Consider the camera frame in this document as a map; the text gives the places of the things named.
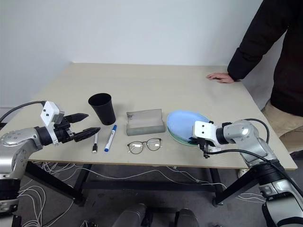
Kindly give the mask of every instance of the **green plate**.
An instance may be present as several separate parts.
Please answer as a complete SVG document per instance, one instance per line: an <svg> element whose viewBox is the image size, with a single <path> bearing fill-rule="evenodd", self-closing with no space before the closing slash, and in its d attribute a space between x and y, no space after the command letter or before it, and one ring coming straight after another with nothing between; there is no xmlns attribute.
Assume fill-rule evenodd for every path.
<svg viewBox="0 0 303 227"><path fill-rule="evenodd" d="M167 128L167 130L168 130L170 136L171 136L175 141L177 141L178 143L181 143L181 144L186 145L186 146L192 146L192 147L193 147L193 146L196 146L195 144L190 144L190 143L188 143L187 141L182 140L180 137L178 137L177 135L175 135L174 133L172 133L172 132L169 130L169 128Z"/></svg>

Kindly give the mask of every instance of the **blue marker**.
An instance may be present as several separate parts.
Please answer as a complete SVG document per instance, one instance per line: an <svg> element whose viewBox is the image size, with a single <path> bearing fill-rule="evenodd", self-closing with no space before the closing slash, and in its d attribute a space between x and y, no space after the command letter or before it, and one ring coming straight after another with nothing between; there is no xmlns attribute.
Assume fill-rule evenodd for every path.
<svg viewBox="0 0 303 227"><path fill-rule="evenodd" d="M117 125L114 125L114 127L112 129L112 133L110 134L109 140L108 140L108 142L107 142L107 144L105 146L105 149L104 149L104 151L106 151L106 152L109 151L109 148L110 148L110 145L112 144L112 141L113 141L116 129L117 129Z"/></svg>

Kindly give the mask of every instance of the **transparent plastic box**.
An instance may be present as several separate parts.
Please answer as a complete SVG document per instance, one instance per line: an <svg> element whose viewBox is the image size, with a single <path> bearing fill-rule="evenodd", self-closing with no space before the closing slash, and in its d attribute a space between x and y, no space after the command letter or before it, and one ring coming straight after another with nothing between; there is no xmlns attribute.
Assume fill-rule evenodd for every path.
<svg viewBox="0 0 303 227"><path fill-rule="evenodd" d="M127 112L126 134L128 136L165 132L162 110Z"/></svg>

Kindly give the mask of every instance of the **blue plate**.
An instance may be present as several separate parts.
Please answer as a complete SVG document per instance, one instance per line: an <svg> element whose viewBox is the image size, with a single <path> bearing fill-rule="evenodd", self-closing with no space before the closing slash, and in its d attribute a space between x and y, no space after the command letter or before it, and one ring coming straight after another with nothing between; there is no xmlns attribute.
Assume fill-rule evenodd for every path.
<svg viewBox="0 0 303 227"><path fill-rule="evenodd" d="M209 122L209 120L191 111L176 110L167 117L168 129L184 141L189 141L193 135L193 126L196 121Z"/></svg>

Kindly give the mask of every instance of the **table top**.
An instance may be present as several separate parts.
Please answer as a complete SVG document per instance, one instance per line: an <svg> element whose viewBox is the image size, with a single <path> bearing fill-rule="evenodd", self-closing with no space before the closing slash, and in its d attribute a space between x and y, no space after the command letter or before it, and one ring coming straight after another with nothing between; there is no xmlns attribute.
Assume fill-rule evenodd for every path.
<svg viewBox="0 0 303 227"><path fill-rule="evenodd" d="M86 113L89 117L72 124L73 132L89 127L101 127L98 138L98 153L92 154L94 138L78 143L71 141L54 147L49 145L31 155L32 161L73 162L117 165L149 166L189 166L213 168L247 168L238 153L213 155L203 158L197 147L177 143L167 132L127 136L126 112L162 109L162 118L175 110L190 110L206 116L216 125L234 122L245 118L257 118L267 122L255 105L252 97L241 82L220 84L206 79L212 72L224 72L221 66L167 66L167 65L130 65L130 64L92 64L73 63L48 86L41 89L33 100L55 102L65 115ZM111 133L111 126L101 124L88 99L96 93L109 93L112 96L116 114L117 131L109 152L104 146ZM23 108L1 131L27 127L43 126L40 119L41 105ZM260 137L266 131L259 123L253 123ZM285 169L297 166L288 155L280 139L270 130L269 145ZM162 138L162 148L149 151L147 148L139 155L128 153L128 143Z"/></svg>

